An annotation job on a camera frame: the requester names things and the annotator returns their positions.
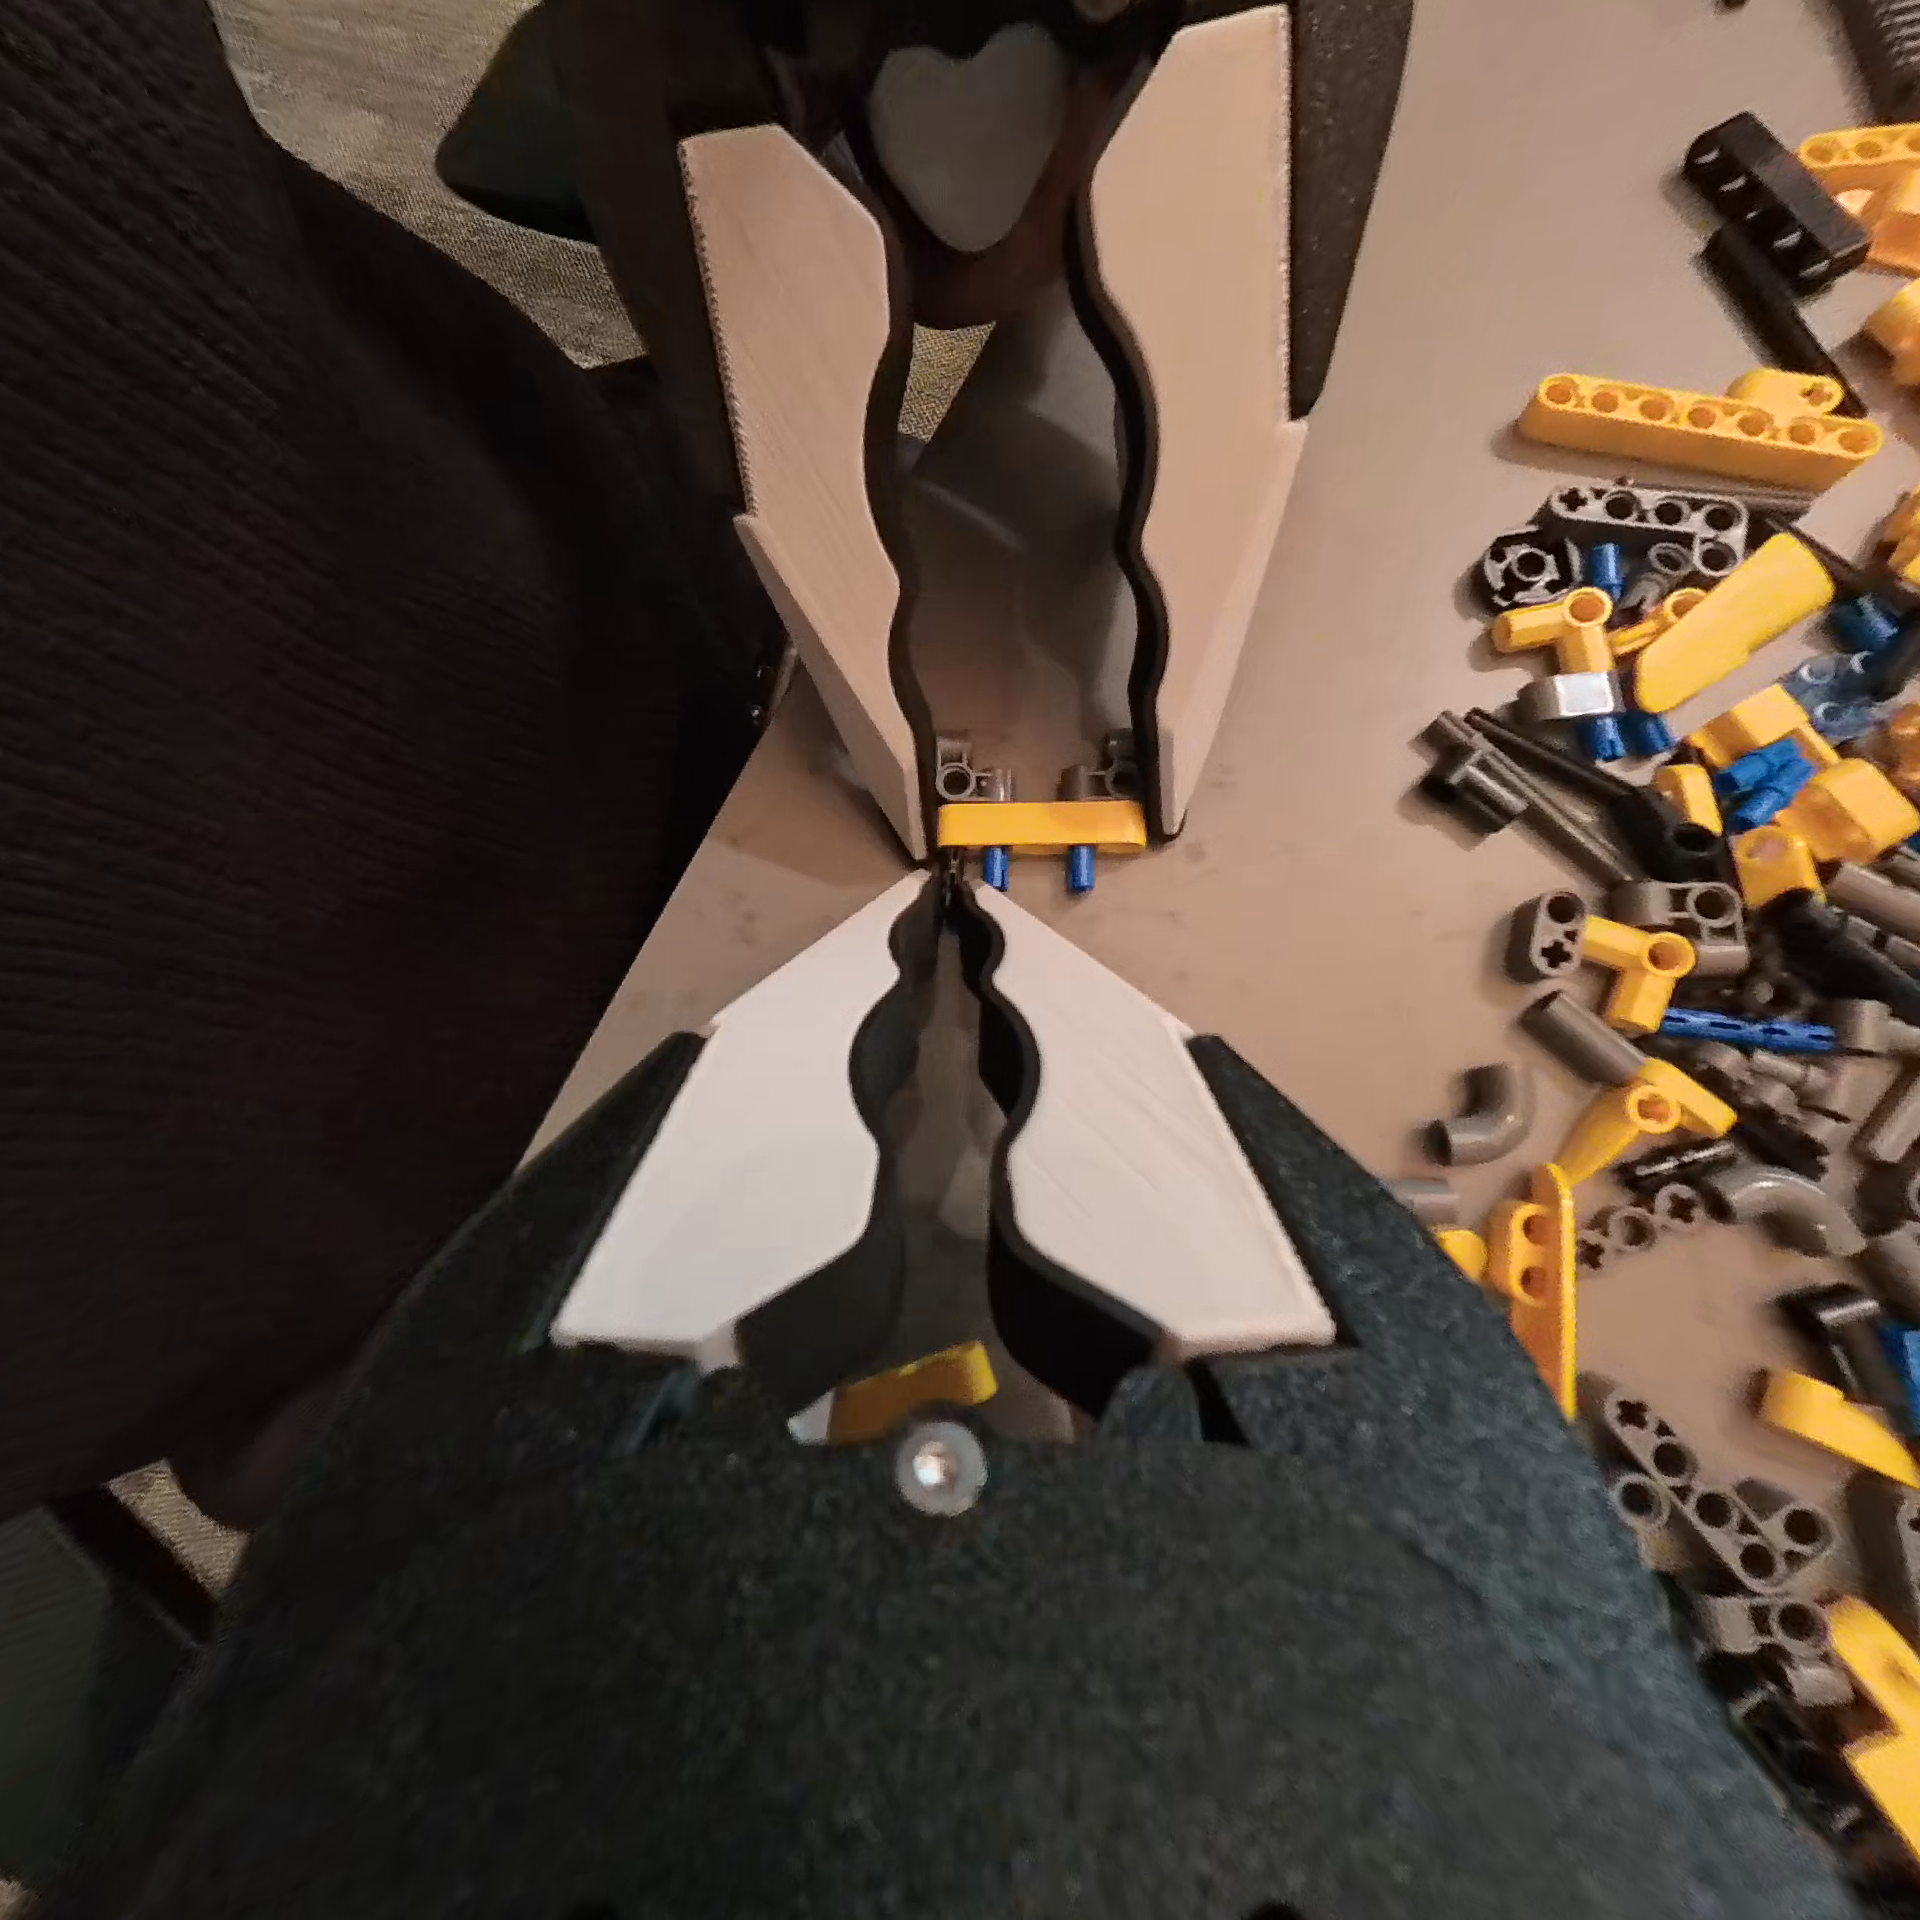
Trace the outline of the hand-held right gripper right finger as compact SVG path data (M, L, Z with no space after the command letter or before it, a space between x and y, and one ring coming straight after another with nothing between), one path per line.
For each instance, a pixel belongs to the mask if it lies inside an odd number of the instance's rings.
M1097 1418L1143 1364L1331 1346L1336 1316L1195 1030L971 880L960 947L1001 1115L989 1295L1026 1373Z

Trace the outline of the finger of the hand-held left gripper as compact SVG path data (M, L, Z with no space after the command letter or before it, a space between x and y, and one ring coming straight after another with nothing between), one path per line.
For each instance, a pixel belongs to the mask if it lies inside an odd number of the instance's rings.
M896 505L909 321L874 205L781 126L678 144L740 481L733 531L856 777L929 860L929 723L900 685Z
M1291 10L1181 24L1093 168L1088 321L1126 417L1136 741L1181 834L1304 449L1290 401Z

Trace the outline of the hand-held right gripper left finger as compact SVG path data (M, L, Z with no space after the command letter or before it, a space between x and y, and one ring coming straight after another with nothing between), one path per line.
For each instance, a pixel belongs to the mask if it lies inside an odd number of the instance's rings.
M878 1353L905 1280L879 1134L937 947L939 885L906 876L712 1017L553 1316L558 1346L744 1372L781 1404Z

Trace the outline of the yellow beam with blue pins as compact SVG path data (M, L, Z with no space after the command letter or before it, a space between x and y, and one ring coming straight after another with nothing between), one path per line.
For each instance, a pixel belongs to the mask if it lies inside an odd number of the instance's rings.
M972 859L981 883L1007 892L1014 859L1059 859L1069 893L1093 892L1102 854L1147 846L1138 759L1128 729L1107 731L1091 760L1069 765L1051 798L1019 798L1012 772L989 765L967 735L942 735L934 759L936 854Z

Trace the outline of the person's left hand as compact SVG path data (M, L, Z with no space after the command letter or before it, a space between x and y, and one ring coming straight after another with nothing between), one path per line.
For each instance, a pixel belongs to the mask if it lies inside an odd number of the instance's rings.
M1069 92L1052 151L1012 228L979 252L960 252L916 215L897 215L913 323L936 330L990 325L1019 313L1064 272L1069 218L1085 191L1107 119L1093 84Z

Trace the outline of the black chair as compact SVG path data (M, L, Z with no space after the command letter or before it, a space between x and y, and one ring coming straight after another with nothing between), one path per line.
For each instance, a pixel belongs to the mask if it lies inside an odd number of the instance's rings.
M470 84L434 164L470 208L538 236L597 243L595 210L647 230L681 215L646 91L652 5L529 5Z

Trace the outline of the pile of toy building parts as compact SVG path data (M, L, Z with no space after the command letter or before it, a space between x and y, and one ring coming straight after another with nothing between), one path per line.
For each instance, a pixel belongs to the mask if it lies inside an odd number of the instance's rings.
M1915 1857L1842 1760L1881 1723L1827 1629L1857 1596L1915 1649L1915 491L1860 559L1805 529L1884 444L1810 301L1901 275L1862 335L1915 391L1915 5L1839 16L1898 121L1790 147L1741 110L1679 160L1699 265L1761 362L1719 393L1555 371L1518 417L1624 473L1478 557L1493 650L1542 668L1501 714L1435 716L1420 786L1585 874L1514 907L1501 967L1593 1096L1482 1232L1447 1181L1395 1195L1583 1421L1786 1806L1867 1916L1915 1916ZM1827 1268L1774 1299L1793 1363L1748 1399L1839 1475L1838 1519L1713 1475L1646 1393L1574 1373L1577 1283L1716 1222Z

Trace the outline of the person's dark knit clothing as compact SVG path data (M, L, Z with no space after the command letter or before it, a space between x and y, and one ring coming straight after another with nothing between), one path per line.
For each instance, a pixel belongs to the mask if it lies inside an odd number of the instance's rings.
M242 1477L508 1176L778 626L656 371L3 5L3 1519Z

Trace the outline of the yellow curved panel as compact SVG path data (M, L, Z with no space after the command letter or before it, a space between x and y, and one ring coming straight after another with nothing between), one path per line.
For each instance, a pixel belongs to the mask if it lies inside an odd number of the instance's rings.
M1917 1857L1917 1654L1857 1596L1827 1605L1827 1629L1838 1663L1881 1723L1848 1741L1842 1760L1906 1853Z

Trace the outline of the yellow frame assembly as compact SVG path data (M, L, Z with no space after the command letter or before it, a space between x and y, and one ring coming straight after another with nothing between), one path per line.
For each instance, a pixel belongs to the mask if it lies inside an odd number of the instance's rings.
M837 1387L825 1443L874 1444L916 1418L971 1410L993 1403L994 1393L994 1363L987 1344L967 1340Z

